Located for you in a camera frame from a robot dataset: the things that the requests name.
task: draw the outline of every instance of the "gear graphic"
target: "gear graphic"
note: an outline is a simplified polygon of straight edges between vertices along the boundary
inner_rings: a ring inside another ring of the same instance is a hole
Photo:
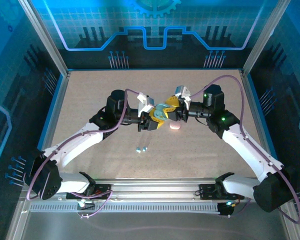
[[[181,4],[181,0],[131,0],[134,10],[147,17],[163,17],[170,14],[171,10],[176,10],[176,5]]]
[[[12,25],[19,17],[20,4],[18,0],[0,0],[0,15]]]

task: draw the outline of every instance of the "wall graphic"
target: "wall graphic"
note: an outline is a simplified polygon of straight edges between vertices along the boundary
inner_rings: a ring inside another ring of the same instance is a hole
[[[130,69],[218,69],[243,67],[276,1],[33,0],[33,4],[70,69],[113,69],[109,51],[125,51]]]
[[[300,193],[300,0],[291,1],[251,77],[261,106],[275,93],[263,113],[279,160],[298,171]]]
[[[38,145],[60,73],[18,0],[0,0],[0,239],[23,186],[23,163]]]

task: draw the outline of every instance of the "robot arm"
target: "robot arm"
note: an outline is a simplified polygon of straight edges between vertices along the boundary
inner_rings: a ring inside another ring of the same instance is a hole
[[[126,111],[123,112],[125,93],[122,90],[115,90],[108,97],[106,106],[103,108],[104,111],[101,109],[89,120],[89,123],[74,134],[82,134],[82,136],[73,140],[71,140],[71,136],[65,141],[45,149],[44,152],[32,155],[34,161],[25,169],[24,181],[29,185],[38,167],[47,159],[47,156],[58,149],[58,146],[64,144],[62,149],[57,151],[45,164],[32,189],[43,200],[52,197],[55,193],[76,192],[90,196],[96,192],[95,181],[87,174],[84,172],[59,173],[59,169],[62,169],[87,148],[107,138],[116,129],[107,133],[90,133],[90,131],[113,128],[122,114],[124,116],[121,124],[137,124],[139,132],[156,130],[167,119],[187,122],[189,117],[195,117],[206,119],[209,129],[232,146],[257,177],[257,179],[251,179],[234,175],[231,172],[218,177],[215,180],[215,189],[220,199],[227,194],[241,195],[254,199],[266,212],[271,212],[292,199],[289,188],[272,165],[281,170],[295,188],[296,172],[294,169],[284,167],[281,162],[269,156],[245,129],[243,129],[245,137],[242,135],[238,118],[225,110],[224,93],[220,86],[211,85],[203,95],[203,102],[193,102],[188,89],[180,86],[174,96],[168,98],[165,103],[154,107],[153,99],[140,93],[137,97],[140,101],[138,109],[130,108],[127,104]],[[267,162],[256,148],[269,156],[270,162]]]
[[[188,117],[206,119],[209,129],[229,144],[245,160],[255,173],[257,179],[226,173],[216,179],[215,188],[220,197],[227,194],[238,194],[251,198],[266,212],[271,212],[293,198],[293,195],[279,173],[276,166],[289,180],[292,187],[297,187],[297,173],[292,167],[284,165],[270,156],[242,127],[240,121],[225,109],[224,93],[220,86],[211,85],[203,93],[203,102],[184,103],[189,99],[174,97],[167,102],[174,103],[175,108],[167,109],[166,116],[172,120],[187,122]]]

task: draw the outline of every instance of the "beige work surface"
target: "beige work surface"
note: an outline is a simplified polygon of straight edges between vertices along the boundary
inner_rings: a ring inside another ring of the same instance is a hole
[[[132,89],[151,96],[155,104],[163,103],[185,85],[192,94],[221,75],[233,75],[240,81],[238,70],[118,70],[74,71],[71,73],[53,145],[77,132],[106,105],[115,89]],[[220,80],[226,109],[240,116],[240,90],[230,78]],[[200,96],[193,101],[202,101]],[[131,108],[138,108],[137,98],[130,94]],[[256,126],[245,98],[243,124],[259,143]],[[148,146],[146,152],[136,148]],[[246,162],[207,126],[194,118],[172,130],[167,121],[154,131],[138,132],[136,124],[121,126],[104,141],[73,159],[62,172],[83,171],[93,178],[214,178],[227,172],[255,177]]]

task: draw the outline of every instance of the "ventilation slots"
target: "ventilation slots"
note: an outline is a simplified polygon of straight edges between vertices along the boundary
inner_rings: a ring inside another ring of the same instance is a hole
[[[31,212],[94,212],[99,209],[102,202],[89,204],[86,210],[81,210],[77,202],[48,202],[32,203]],[[102,210],[106,213],[191,213],[200,212],[208,214],[218,213],[217,203],[147,203],[147,202],[109,202]]]

